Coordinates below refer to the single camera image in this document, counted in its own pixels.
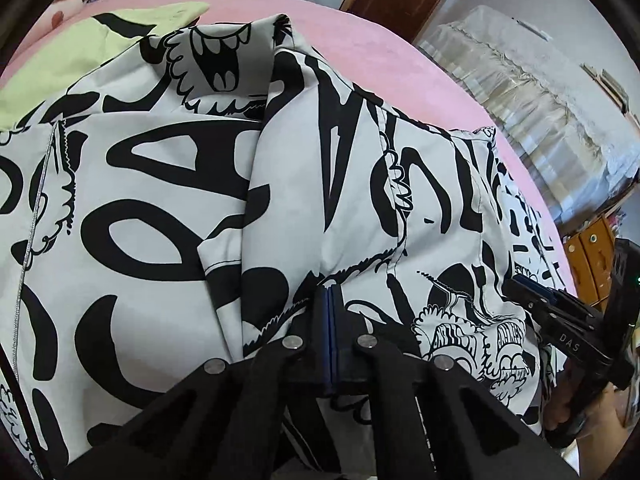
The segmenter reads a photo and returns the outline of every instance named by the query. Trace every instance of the printed garment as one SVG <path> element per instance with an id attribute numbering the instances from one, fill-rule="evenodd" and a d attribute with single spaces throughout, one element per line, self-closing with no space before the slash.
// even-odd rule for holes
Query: printed garment
<path id="1" fill-rule="evenodd" d="M 0 340 L 54 475 L 331 283 L 363 331 L 452 356 L 536 424 L 549 359 L 501 286 L 562 283 L 494 135 L 406 117 L 284 15 L 144 38 L 0 132 Z M 306 467 L 374 472 L 366 397 L 286 419 Z"/>

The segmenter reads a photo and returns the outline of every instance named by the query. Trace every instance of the bolt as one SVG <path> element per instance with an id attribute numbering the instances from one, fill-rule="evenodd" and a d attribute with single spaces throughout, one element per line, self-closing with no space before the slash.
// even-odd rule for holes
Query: bolt
<path id="1" fill-rule="evenodd" d="M 225 371 L 226 363 L 222 359 L 209 359 L 204 363 L 204 371 L 209 375 L 218 375 Z"/>
<path id="2" fill-rule="evenodd" d="M 288 335 L 286 338 L 282 340 L 282 346 L 289 350 L 297 350 L 300 348 L 305 342 L 302 341 L 302 338 L 297 335 Z"/>
<path id="3" fill-rule="evenodd" d="M 373 348 L 378 344 L 376 336 L 371 334 L 362 334 L 358 336 L 358 344 L 363 348 Z"/>
<path id="4" fill-rule="evenodd" d="M 435 364 L 440 370 L 448 371 L 453 368 L 453 365 L 456 364 L 456 362 L 448 355 L 441 354 L 436 355 L 436 357 L 433 358 L 433 364 Z"/>

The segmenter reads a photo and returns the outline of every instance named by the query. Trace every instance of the light green cloth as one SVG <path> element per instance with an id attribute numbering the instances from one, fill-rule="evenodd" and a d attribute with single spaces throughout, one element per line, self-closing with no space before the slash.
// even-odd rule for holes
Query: light green cloth
<path id="1" fill-rule="evenodd" d="M 128 22 L 155 25 L 149 35 L 164 36 L 209 9 L 184 2 L 154 9 L 120 9 L 109 14 Z M 127 50 L 142 36 L 125 38 L 94 18 L 71 25 L 34 54 L 0 90 L 0 130 L 9 130 L 44 99 L 78 81 Z"/>

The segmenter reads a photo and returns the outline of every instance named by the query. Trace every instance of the orange wooden cabinet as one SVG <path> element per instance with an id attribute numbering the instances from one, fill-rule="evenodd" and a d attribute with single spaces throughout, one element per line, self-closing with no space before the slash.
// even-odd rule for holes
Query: orange wooden cabinet
<path id="1" fill-rule="evenodd" d="M 587 304 L 599 301 L 603 311 L 611 288 L 613 241 L 607 219 L 598 218 L 564 244 L 578 298 Z"/>

